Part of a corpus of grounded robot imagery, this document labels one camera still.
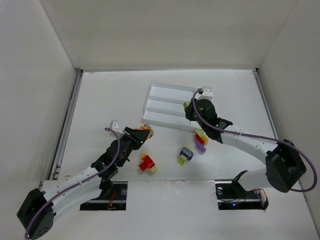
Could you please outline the yellow small lego brick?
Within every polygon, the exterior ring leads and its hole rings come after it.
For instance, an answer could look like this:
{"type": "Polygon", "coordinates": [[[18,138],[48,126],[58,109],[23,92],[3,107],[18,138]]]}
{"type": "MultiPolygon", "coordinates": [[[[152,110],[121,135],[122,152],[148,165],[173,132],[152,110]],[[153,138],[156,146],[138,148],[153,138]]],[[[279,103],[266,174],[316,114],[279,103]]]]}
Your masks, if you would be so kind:
{"type": "Polygon", "coordinates": [[[141,158],[141,159],[144,159],[146,156],[147,156],[147,154],[146,154],[146,153],[143,153],[143,154],[140,156],[140,158],[141,158]]]}

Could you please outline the purple butterfly lego brick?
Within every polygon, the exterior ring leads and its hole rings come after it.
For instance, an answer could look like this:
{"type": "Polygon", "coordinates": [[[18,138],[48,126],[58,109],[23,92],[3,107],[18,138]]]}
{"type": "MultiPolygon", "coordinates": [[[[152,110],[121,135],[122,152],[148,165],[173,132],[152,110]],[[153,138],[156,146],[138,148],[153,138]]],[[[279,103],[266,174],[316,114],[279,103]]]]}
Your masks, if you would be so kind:
{"type": "Polygon", "coordinates": [[[147,139],[150,139],[154,135],[154,131],[150,125],[145,125],[145,127],[149,130],[149,134],[147,136],[147,139]]]}

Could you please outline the red large lego brick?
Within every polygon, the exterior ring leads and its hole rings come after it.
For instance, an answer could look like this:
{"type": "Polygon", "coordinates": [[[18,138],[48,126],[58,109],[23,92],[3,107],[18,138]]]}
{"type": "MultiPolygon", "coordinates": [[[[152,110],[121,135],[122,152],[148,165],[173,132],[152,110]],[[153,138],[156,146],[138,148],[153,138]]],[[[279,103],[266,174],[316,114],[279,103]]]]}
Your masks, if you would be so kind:
{"type": "Polygon", "coordinates": [[[144,159],[142,159],[142,163],[139,165],[141,171],[146,171],[150,167],[156,165],[155,162],[147,155],[144,159]]]}

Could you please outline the light green lego plate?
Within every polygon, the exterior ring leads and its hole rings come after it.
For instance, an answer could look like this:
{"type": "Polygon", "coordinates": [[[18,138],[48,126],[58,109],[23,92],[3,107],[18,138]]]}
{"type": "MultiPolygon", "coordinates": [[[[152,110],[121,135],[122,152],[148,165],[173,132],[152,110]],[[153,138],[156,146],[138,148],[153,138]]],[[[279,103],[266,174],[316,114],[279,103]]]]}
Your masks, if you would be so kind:
{"type": "Polygon", "coordinates": [[[154,173],[157,170],[157,166],[153,165],[152,167],[149,168],[151,173],[154,173]]]}

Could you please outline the yellow butterfly lego brick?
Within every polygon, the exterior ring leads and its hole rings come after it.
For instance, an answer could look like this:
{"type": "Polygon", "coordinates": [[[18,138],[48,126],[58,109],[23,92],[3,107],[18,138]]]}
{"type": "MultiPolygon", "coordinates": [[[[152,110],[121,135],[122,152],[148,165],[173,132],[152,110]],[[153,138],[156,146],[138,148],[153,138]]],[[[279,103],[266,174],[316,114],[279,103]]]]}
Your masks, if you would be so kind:
{"type": "Polygon", "coordinates": [[[139,130],[148,130],[149,127],[145,124],[139,127],[139,130]]]}

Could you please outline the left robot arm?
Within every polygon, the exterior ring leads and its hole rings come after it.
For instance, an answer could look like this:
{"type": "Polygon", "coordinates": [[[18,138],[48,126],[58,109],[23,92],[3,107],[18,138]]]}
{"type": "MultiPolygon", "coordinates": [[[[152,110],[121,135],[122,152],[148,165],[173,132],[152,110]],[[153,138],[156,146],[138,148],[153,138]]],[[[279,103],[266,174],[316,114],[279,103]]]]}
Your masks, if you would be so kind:
{"type": "Polygon", "coordinates": [[[96,161],[71,179],[49,190],[31,190],[16,216],[25,229],[24,239],[37,240],[53,227],[62,215],[81,204],[108,195],[112,178],[119,172],[132,151],[138,150],[153,136],[150,126],[125,127],[96,161]]]}

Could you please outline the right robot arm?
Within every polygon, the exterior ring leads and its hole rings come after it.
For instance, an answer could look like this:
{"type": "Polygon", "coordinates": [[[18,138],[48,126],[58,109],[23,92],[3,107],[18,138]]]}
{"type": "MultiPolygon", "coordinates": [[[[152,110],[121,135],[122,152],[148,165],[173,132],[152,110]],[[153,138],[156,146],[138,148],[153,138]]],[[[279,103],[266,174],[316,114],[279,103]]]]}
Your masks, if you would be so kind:
{"type": "Polygon", "coordinates": [[[299,153],[288,140],[273,142],[268,139],[245,136],[231,121],[218,117],[208,99],[194,99],[183,103],[185,118],[195,121],[208,138],[235,147],[265,164],[267,183],[287,193],[307,171],[299,153]]]}

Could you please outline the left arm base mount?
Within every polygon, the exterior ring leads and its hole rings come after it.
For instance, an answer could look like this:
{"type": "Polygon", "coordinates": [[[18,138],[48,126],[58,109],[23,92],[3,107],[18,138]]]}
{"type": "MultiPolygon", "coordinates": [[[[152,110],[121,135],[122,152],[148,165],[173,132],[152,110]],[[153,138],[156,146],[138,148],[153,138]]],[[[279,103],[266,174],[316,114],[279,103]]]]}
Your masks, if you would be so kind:
{"type": "Polygon", "coordinates": [[[128,182],[112,181],[112,176],[103,179],[99,195],[79,207],[81,211],[125,211],[127,206],[128,182]]]}

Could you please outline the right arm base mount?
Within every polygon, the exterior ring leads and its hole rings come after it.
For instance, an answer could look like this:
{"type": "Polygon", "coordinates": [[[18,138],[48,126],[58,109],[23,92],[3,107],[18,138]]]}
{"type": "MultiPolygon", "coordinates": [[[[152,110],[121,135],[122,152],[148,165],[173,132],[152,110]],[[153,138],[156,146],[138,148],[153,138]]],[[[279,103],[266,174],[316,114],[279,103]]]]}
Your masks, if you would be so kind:
{"type": "Polygon", "coordinates": [[[245,190],[239,183],[247,172],[244,170],[231,179],[215,180],[217,206],[222,210],[263,210],[269,206],[267,194],[262,188],[245,190]]]}

